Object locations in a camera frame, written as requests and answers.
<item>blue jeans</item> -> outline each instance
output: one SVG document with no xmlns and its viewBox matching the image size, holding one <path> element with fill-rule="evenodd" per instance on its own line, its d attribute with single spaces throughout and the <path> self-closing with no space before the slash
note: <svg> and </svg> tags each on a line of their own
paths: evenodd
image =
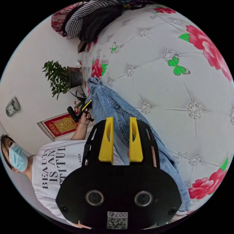
<svg viewBox="0 0 234 234">
<path fill-rule="evenodd" d="M 179 211 L 189 211 L 190 197 L 188 189 L 179 175 L 176 163 L 145 117 L 115 91 L 104 86 L 98 78 L 89 77 L 87 85 L 89 87 L 89 96 L 86 103 L 92 100 L 92 114 L 96 122 L 105 120 L 107 117 L 114 117 L 114 146 L 124 165 L 129 165 L 127 156 L 129 148 L 129 117 L 135 117 L 150 126 L 158 144 L 160 169 L 174 179 L 180 191 L 182 205 Z"/>
</svg>

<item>person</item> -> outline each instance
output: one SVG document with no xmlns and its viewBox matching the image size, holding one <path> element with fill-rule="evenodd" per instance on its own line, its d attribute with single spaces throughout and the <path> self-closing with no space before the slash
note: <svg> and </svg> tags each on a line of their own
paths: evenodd
<svg viewBox="0 0 234 234">
<path fill-rule="evenodd" d="M 12 171 L 25 174 L 32 182 L 37 199 L 52 214 L 61 219 L 65 218 L 58 209 L 55 199 L 66 176 L 81 167 L 90 116 L 89 112 L 83 113 L 70 140 L 46 144 L 33 156 L 27 156 L 24 150 L 8 135 L 2 135 L 0 139 L 2 155 L 7 165 Z M 115 148 L 113 164 L 123 165 Z M 73 224 L 68 220 L 67 222 L 79 228 L 89 228 L 80 223 Z"/>
</svg>

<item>red poster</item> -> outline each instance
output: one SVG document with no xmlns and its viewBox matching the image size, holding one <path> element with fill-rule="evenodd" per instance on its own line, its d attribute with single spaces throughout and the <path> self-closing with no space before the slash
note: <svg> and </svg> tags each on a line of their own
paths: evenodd
<svg viewBox="0 0 234 234">
<path fill-rule="evenodd" d="M 45 121 L 44 124 L 55 137 L 74 132 L 79 125 L 79 123 L 74 122 L 70 114 Z"/>
</svg>

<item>red patterned fabric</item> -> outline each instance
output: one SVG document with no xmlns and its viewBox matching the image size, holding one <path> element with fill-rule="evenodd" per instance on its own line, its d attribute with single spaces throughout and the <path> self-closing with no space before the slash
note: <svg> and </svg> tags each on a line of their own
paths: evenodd
<svg viewBox="0 0 234 234">
<path fill-rule="evenodd" d="M 56 13 L 54 13 L 52 15 L 51 26 L 62 37 L 66 36 L 66 35 L 63 34 L 62 25 L 63 25 L 63 22 L 66 19 L 67 14 L 71 10 L 73 10 L 75 7 L 77 7 L 77 6 L 81 5 L 81 4 L 83 4 L 83 2 L 74 3 L 74 4 L 72 4 L 72 5 L 68 6 L 68 7 L 63 8 L 62 10 L 57 11 Z"/>
</svg>

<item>green butterfly print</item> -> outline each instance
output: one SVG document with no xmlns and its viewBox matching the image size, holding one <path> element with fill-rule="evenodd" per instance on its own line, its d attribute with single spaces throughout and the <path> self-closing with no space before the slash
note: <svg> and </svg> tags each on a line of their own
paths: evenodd
<svg viewBox="0 0 234 234">
<path fill-rule="evenodd" d="M 117 46 L 116 46 L 116 43 L 114 42 L 112 45 L 112 48 L 110 48 L 110 50 L 113 53 L 113 51 L 116 51 L 116 49 L 117 49 Z"/>
<path fill-rule="evenodd" d="M 190 70 L 188 70 L 187 68 L 184 68 L 182 66 L 179 66 L 179 55 L 178 54 L 175 54 L 173 56 L 173 58 L 167 62 L 167 64 L 170 67 L 174 67 L 173 73 L 176 76 L 180 76 L 181 74 L 183 74 L 183 75 L 191 74 Z"/>
</svg>

